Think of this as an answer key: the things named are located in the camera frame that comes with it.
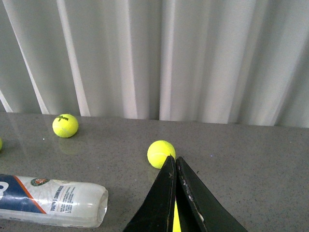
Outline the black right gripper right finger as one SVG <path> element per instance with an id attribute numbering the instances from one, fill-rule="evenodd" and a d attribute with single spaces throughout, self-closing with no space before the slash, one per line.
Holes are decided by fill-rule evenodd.
<path id="1" fill-rule="evenodd" d="M 176 160 L 176 201 L 182 232 L 245 232 L 187 162 Z"/>

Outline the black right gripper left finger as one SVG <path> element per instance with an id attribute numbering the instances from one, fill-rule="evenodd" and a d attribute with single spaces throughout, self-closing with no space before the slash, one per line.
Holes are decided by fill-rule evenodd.
<path id="1" fill-rule="evenodd" d="M 168 156 L 143 204 L 124 228 L 125 232 L 173 231 L 176 175 L 175 158 Z"/>

